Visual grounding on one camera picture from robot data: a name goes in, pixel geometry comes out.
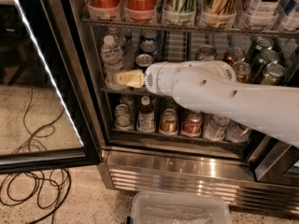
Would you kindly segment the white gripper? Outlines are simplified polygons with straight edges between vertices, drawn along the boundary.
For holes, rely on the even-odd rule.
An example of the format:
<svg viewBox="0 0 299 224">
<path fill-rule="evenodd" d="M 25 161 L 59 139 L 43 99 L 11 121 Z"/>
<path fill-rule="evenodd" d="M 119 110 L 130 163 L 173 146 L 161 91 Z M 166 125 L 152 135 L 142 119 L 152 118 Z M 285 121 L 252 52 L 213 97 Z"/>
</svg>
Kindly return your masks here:
<svg viewBox="0 0 299 224">
<path fill-rule="evenodd" d="M 166 62 L 151 64 L 144 73 L 140 69 L 119 72 L 113 75 L 113 81 L 116 84 L 132 88 L 141 88 L 144 85 L 151 93 L 166 95 L 162 85 L 159 85 L 158 78 L 161 70 L 166 66 Z"/>
</svg>

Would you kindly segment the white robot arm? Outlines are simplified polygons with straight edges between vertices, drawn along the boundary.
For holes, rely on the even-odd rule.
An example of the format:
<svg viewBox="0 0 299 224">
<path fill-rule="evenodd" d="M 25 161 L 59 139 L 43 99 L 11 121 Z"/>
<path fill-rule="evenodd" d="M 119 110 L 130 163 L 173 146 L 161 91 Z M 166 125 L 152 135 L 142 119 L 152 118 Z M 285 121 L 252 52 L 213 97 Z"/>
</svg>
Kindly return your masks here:
<svg viewBox="0 0 299 224">
<path fill-rule="evenodd" d="M 223 115 L 299 147 L 299 89 L 240 83 L 223 61 L 153 63 L 146 70 L 114 74 L 120 85 L 173 98 L 193 111 Z"/>
</svg>

